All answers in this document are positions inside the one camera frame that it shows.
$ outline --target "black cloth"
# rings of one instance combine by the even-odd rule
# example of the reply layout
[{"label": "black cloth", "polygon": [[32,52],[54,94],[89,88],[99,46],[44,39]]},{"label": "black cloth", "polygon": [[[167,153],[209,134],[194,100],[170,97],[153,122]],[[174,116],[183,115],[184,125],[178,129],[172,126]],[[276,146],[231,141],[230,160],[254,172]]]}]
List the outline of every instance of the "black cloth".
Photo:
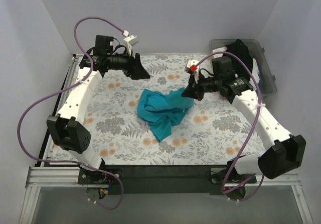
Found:
[{"label": "black cloth", "polygon": [[[249,49],[244,43],[237,39],[234,43],[229,45],[225,45],[227,47],[227,52],[233,53],[237,57],[239,57],[245,65],[248,67],[250,72],[253,70],[253,58],[249,52]],[[250,75],[247,73],[245,68],[234,58],[231,56],[227,56],[232,60],[233,70],[239,77],[245,77],[247,80],[250,80]]]}]

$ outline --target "white wall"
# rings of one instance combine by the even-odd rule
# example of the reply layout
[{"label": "white wall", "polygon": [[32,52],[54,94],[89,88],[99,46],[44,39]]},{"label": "white wall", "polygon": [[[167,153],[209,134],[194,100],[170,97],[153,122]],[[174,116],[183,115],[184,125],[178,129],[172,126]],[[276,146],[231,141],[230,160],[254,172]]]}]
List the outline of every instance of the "white wall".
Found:
[{"label": "white wall", "polygon": [[298,172],[314,223],[321,223],[320,22],[321,0],[279,0],[259,37],[278,88],[269,108],[307,142]]},{"label": "white wall", "polygon": [[[89,15],[106,17],[138,35],[140,53],[207,52],[214,38],[257,38],[277,0],[43,0],[72,53],[73,26]],[[80,26],[86,48],[97,34],[121,35],[103,22]]]},{"label": "white wall", "polygon": [[[18,223],[34,165],[19,147],[18,120],[31,103],[60,89],[71,55],[41,0],[0,0],[0,13],[0,223]],[[32,110],[23,123],[24,143],[34,155],[55,101]]]}]

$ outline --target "gray floor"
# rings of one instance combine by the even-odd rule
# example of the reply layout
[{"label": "gray floor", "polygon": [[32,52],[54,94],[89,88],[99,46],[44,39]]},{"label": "gray floor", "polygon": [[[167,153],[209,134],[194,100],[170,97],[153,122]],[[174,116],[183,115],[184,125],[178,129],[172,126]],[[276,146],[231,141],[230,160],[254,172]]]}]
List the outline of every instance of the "gray floor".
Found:
[{"label": "gray floor", "polygon": [[[112,205],[118,196],[105,199]],[[263,186],[251,200],[239,204],[205,194],[132,194],[125,195],[115,211],[87,202],[85,188],[55,187],[41,189],[33,223],[295,224],[302,220],[290,186]]]}]

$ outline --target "blue fabric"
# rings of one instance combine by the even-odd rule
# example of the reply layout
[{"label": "blue fabric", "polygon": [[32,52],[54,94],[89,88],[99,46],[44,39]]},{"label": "blue fabric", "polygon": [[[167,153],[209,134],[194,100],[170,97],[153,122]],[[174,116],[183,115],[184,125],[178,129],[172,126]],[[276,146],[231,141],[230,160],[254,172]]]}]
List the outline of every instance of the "blue fabric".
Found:
[{"label": "blue fabric", "polygon": [[194,100],[182,97],[184,88],[164,95],[161,92],[144,89],[137,106],[137,114],[148,122],[157,141],[162,141],[172,134],[172,126],[179,125]]}]

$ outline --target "floral tablecloth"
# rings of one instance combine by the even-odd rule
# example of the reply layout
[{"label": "floral tablecloth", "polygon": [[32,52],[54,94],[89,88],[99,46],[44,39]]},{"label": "floral tablecloth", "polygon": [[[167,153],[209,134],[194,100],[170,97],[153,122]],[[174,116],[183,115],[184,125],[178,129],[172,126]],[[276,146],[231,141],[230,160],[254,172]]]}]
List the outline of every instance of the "floral tablecloth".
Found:
[{"label": "floral tablecloth", "polygon": [[[137,103],[145,88],[169,93],[186,87],[184,72],[188,59],[203,55],[142,55],[151,79],[131,80],[121,71],[109,71],[95,90],[84,126],[91,133],[91,145],[107,164],[201,165],[226,164],[236,156],[250,125],[245,117],[218,93],[207,93],[195,101],[172,135],[158,143],[148,125],[137,117]],[[209,61],[202,66],[209,68]],[[244,153],[258,155],[263,144],[255,133]],[[55,146],[51,159],[73,160]]]}]

